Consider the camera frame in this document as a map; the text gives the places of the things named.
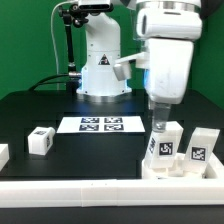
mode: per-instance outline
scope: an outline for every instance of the cable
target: cable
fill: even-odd
[[[55,55],[55,62],[56,62],[56,72],[57,74],[59,74],[59,70],[60,70],[60,66],[59,66],[59,60],[58,60],[58,52],[57,52],[57,45],[56,45],[56,41],[55,41],[55,35],[54,35],[54,15],[55,12],[57,10],[57,8],[61,5],[65,5],[65,4],[71,4],[71,3],[75,3],[77,2],[76,0],[73,1],[66,1],[66,2],[61,2],[59,4],[57,4],[52,13],[51,13],[51,37],[52,37],[52,42],[53,42],[53,47],[54,47],[54,55]]]
[[[44,84],[44,82],[51,80],[51,79],[56,79],[60,77],[69,77],[67,74],[62,74],[62,75],[52,75],[47,78],[41,79],[39,82],[37,82],[35,85],[31,86],[28,91],[33,91],[38,85]]]
[[[59,84],[59,83],[66,83],[66,82],[44,82],[44,83],[37,83],[36,85],[32,86],[31,88],[29,88],[29,91],[33,91],[36,89],[36,87],[38,86],[42,86],[42,85],[49,85],[49,84]]]

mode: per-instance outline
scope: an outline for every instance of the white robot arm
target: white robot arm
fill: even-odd
[[[163,132],[171,104],[179,104],[186,91],[193,41],[201,35],[200,0],[137,0],[136,32],[144,41],[143,53],[116,60],[119,80],[130,77],[128,61],[145,69],[145,89],[154,110],[152,128]]]
[[[114,102],[129,95],[126,80],[118,81],[113,70],[120,58],[120,26],[105,12],[111,12],[119,0],[68,1],[68,13],[76,28],[86,31],[87,61],[81,70],[78,97],[93,102]]]

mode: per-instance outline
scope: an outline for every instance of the green wall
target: green wall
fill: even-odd
[[[224,108],[224,5],[204,21],[192,63],[192,88]]]
[[[56,74],[50,17],[59,0],[1,0],[0,7],[0,98],[12,91],[27,90],[42,78]],[[134,54],[139,43],[132,40],[130,12],[117,7],[110,14],[122,27],[122,56]],[[204,23],[196,43],[189,87],[224,108],[224,7]],[[55,16],[55,36],[59,51],[60,72],[67,71],[64,27]],[[73,29],[75,61],[80,69],[85,64],[84,29]],[[134,70],[129,81],[132,88],[142,87],[142,72]]]

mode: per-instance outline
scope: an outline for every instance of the black tabletop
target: black tabletop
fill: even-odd
[[[0,101],[0,143],[8,143],[10,161],[0,172],[5,180],[138,179],[151,133],[147,95],[116,103],[77,100],[65,91],[14,92]],[[67,116],[140,116],[145,133],[56,134],[46,156],[30,155],[28,135],[36,127],[57,130]],[[184,128],[184,152],[196,127],[221,129],[214,153],[224,161],[224,111],[196,91],[172,106],[170,120]],[[97,208],[0,209],[1,223],[223,223],[223,206],[142,206]]]

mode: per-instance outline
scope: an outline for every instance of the white cube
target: white cube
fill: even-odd
[[[183,170],[204,173],[219,136],[219,129],[196,128],[183,161]]]
[[[145,155],[145,165],[150,169],[173,166],[183,128],[176,122],[167,122],[166,131],[152,131]]]
[[[53,128],[37,127],[29,136],[29,153],[36,155],[46,155],[50,147],[53,145],[53,136],[55,130]]]

